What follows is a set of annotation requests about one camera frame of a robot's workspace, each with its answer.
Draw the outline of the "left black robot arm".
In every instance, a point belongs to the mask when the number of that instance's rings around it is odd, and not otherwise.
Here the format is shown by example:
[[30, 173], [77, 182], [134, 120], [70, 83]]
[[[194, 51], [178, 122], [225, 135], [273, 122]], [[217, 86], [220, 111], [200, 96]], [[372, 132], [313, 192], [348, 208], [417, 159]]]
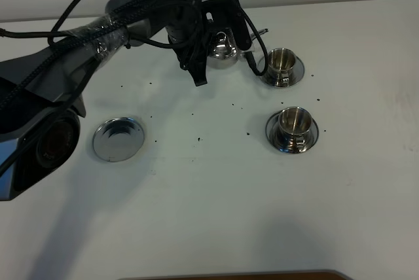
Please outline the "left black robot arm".
[[75, 29], [2, 30], [2, 37], [48, 45], [1, 62], [1, 199], [14, 199], [69, 159], [86, 114], [82, 92], [120, 48], [171, 49], [201, 86], [211, 41], [222, 31], [232, 32], [239, 50], [250, 49], [238, 0], [110, 0], [104, 16]]

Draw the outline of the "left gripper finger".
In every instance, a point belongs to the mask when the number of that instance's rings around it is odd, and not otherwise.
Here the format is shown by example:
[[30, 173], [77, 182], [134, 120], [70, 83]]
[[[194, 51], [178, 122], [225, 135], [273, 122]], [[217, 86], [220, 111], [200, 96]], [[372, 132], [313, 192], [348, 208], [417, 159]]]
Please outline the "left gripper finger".
[[175, 49], [179, 66], [191, 75], [195, 86], [207, 84], [206, 66], [208, 56], [208, 40], [195, 40], [190, 46]]
[[251, 48], [252, 40], [246, 20], [239, 9], [239, 0], [208, 0], [202, 3], [204, 31], [209, 36], [230, 29], [235, 43], [242, 51]]

